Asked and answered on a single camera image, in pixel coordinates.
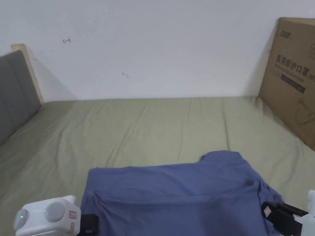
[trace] gray headboard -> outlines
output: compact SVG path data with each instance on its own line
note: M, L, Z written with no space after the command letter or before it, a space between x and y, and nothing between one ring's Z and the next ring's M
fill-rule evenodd
M0 57L0 145L41 107L22 51Z

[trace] wrinkled fabric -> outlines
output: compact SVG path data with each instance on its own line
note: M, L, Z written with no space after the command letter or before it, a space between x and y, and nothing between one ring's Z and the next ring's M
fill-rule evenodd
M82 214L97 214L107 235L279 235L261 215L283 202L238 152L197 163L89 171Z

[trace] green bed sheet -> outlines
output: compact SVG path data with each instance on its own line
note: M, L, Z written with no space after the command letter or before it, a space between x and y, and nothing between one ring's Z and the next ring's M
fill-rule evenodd
M259 98L49 102L0 146L0 235L26 203L75 195L89 169L196 162L238 151L291 205L307 210L315 152Z

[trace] white wall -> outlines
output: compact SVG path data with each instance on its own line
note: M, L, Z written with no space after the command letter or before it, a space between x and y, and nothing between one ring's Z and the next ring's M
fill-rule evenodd
M257 95L276 19L315 17L313 0L0 2L0 53L32 50L45 101Z

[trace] white plastic casing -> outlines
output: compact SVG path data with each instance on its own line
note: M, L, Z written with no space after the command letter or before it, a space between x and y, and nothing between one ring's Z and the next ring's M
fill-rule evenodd
M302 217L294 216L294 220L302 224L301 236L315 235L315 191L308 192L308 214Z
M81 210L74 203L75 196L52 198L39 202L29 203L22 207L27 210L26 222L18 229L16 236L75 236L80 232ZM64 206L64 215L57 222L49 222L45 212L47 207L54 202Z

